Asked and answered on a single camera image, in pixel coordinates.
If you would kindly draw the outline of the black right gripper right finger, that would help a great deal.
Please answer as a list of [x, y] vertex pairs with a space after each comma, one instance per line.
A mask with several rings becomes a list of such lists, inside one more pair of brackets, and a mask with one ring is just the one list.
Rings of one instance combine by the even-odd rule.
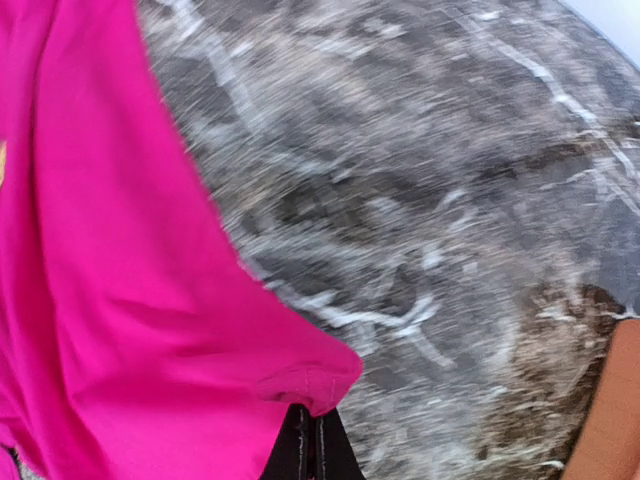
[[314, 478], [365, 479], [336, 409], [315, 420]]

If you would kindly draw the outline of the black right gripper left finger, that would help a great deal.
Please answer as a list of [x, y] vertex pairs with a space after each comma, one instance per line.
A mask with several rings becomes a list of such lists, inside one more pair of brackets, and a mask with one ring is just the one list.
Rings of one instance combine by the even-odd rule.
[[308, 478], [308, 410], [289, 407], [260, 480]]

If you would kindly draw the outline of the magenta t-shirt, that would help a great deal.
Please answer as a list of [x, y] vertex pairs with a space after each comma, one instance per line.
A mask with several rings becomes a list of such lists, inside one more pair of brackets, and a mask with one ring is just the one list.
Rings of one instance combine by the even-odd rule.
[[1, 446], [47, 479], [259, 479], [359, 356], [252, 278], [130, 1], [1, 5]]

